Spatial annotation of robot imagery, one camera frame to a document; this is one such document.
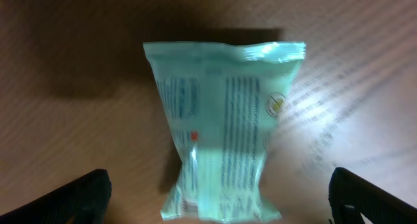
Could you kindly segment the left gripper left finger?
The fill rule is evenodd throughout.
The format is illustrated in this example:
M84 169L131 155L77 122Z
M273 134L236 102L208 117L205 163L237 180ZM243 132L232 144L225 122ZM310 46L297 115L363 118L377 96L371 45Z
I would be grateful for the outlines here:
M111 198L105 169L95 169L48 194L1 215L1 224L99 224Z

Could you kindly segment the teal snack packet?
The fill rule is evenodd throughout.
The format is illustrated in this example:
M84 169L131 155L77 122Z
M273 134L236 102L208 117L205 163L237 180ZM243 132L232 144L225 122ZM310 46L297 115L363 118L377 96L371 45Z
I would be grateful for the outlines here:
M306 44L147 42L143 49L182 162L162 218L279 219L259 181Z

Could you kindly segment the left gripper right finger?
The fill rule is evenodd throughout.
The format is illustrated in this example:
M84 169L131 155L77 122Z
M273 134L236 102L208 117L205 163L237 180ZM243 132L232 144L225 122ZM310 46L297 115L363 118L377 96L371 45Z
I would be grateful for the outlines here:
M346 168L337 167L328 187L330 223L416 224L416 208Z

